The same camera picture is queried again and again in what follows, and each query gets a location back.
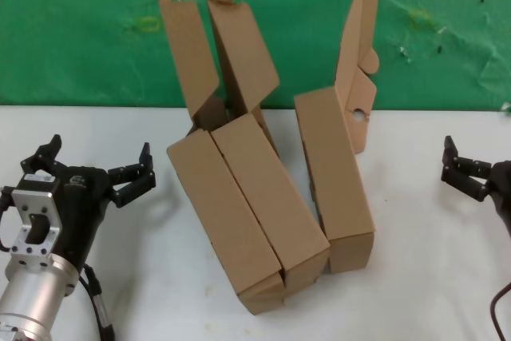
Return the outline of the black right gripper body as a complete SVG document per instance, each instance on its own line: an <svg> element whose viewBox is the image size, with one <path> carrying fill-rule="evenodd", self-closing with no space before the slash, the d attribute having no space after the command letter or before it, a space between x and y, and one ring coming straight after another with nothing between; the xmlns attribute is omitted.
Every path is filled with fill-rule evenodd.
<svg viewBox="0 0 511 341"><path fill-rule="evenodd" d="M497 214L510 233L510 161L497 162L493 165L486 186Z"/></svg>

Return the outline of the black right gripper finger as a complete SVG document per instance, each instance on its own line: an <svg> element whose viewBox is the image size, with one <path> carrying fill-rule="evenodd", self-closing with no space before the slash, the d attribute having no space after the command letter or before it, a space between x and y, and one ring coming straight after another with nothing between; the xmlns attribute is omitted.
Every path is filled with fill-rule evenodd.
<svg viewBox="0 0 511 341"><path fill-rule="evenodd" d="M442 181L479 202L489 195L487 185L477 179L487 180L492 165L488 162L460 157L451 136L445 137L442 163Z"/></svg>

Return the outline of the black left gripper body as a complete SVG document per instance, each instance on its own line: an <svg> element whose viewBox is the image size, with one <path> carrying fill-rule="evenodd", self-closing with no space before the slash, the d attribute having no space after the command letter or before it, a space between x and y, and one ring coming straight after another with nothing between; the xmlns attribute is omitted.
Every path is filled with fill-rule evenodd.
<svg viewBox="0 0 511 341"><path fill-rule="evenodd" d="M63 165L52 176L39 170L22 178L22 213L30 229L29 246L42 246L82 268L111 201L111 183L104 169Z"/></svg>

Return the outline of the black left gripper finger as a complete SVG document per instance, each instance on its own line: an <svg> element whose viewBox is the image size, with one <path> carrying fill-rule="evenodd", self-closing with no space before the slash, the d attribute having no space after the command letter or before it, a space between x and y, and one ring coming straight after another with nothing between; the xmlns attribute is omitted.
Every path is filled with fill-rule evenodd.
<svg viewBox="0 0 511 341"><path fill-rule="evenodd" d="M23 172L25 174L35 174L42 170L56 176L63 169L63 164L56 161L61 146L61 136L54 134L48 144L40 145L34 155L21 162Z"/></svg>
<svg viewBox="0 0 511 341"><path fill-rule="evenodd" d="M153 171L153 157L150 144L145 142L139 161L133 165L114 168L107 171L112 185L110 199L122 208L156 187Z"/></svg>

